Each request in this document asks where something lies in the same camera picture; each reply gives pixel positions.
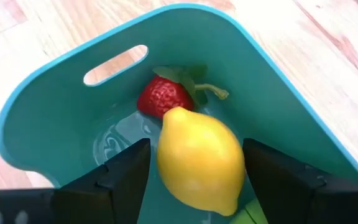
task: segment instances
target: wooden floor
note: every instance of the wooden floor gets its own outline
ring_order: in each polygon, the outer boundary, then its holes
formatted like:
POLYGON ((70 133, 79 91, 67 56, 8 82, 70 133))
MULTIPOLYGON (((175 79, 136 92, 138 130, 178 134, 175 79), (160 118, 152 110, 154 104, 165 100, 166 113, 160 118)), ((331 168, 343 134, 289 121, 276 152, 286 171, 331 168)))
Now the wooden floor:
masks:
MULTIPOLYGON (((181 0, 0 0, 0 110, 30 72, 145 12, 181 0)), ((189 0, 237 19, 358 161, 358 0, 189 0)), ((96 83, 143 49, 85 76, 96 83)), ((45 187, 0 158, 0 188, 45 187)))

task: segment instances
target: strawberry stem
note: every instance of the strawberry stem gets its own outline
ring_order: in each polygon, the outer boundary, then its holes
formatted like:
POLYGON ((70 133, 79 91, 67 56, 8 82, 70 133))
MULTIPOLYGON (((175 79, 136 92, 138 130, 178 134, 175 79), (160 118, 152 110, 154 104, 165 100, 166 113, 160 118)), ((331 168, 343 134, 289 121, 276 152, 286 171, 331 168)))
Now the strawberry stem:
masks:
POLYGON ((229 92, 227 92, 226 90, 222 90, 221 88, 218 88, 211 84, 195 85, 195 89, 196 90, 211 90, 212 92, 215 93, 216 96, 218 96, 218 98, 220 100, 224 100, 227 98, 227 96, 229 96, 229 92))

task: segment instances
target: plastic basket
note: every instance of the plastic basket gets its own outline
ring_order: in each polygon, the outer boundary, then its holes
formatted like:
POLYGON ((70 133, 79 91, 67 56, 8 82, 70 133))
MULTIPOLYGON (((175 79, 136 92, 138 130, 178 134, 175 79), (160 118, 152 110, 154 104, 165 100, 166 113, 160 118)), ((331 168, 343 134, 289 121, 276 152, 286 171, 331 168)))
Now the plastic basket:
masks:
MULTIPOLYGON (((358 181, 358 164, 255 40, 224 13, 196 4, 156 9, 77 47, 27 77, 0 114, 0 154, 59 187, 140 138, 150 138, 150 176, 139 223, 227 223, 175 199, 155 164, 161 122, 140 114, 136 99, 159 65, 208 65, 206 82, 230 92, 201 110, 301 161, 358 181), (136 45, 146 56, 98 85, 92 68, 136 45)), ((239 208, 254 198, 246 182, 239 208)))

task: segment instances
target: yellow lemon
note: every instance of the yellow lemon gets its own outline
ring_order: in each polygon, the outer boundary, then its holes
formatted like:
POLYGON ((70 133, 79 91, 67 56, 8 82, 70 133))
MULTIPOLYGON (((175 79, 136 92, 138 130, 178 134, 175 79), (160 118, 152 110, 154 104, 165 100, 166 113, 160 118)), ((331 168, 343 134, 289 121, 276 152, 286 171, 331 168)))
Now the yellow lemon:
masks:
POLYGON ((181 107, 167 111, 157 163, 163 183, 181 202, 224 216, 237 210, 246 175, 244 155, 219 120, 181 107))

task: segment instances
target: red strawberry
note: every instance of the red strawberry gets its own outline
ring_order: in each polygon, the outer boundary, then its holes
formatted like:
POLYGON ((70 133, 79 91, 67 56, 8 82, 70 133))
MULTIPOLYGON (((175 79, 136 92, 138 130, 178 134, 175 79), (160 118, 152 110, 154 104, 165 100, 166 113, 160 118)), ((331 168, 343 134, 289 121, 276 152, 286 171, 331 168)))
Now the red strawberry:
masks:
POLYGON ((156 75, 137 100, 137 109, 144 114, 162 119, 168 110, 181 106, 194 109, 194 102, 180 83, 156 75))

